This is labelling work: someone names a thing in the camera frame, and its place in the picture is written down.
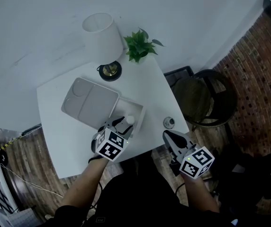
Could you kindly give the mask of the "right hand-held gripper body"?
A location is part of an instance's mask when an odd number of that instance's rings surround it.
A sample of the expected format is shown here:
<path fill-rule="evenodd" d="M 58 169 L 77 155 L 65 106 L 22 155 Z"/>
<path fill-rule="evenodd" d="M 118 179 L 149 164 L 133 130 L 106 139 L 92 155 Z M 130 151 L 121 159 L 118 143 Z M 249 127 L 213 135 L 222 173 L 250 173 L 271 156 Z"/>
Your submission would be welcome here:
<path fill-rule="evenodd" d="M 171 162 L 169 164 L 174 175 L 183 173 L 197 179 L 209 170 L 215 158 L 206 147 L 197 144 L 185 148 L 169 147 Z"/>

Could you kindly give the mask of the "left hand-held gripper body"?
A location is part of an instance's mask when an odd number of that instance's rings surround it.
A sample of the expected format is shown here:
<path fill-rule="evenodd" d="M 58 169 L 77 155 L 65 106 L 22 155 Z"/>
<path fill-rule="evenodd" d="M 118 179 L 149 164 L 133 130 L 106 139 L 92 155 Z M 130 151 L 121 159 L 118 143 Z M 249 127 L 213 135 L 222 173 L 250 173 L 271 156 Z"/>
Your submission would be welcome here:
<path fill-rule="evenodd" d="M 98 129 L 91 140 L 91 150 L 114 162 L 127 148 L 129 137 L 122 137 L 119 132 L 123 132 L 129 124 L 122 121 L 116 127 L 108 128 L 106 122 Z"/>

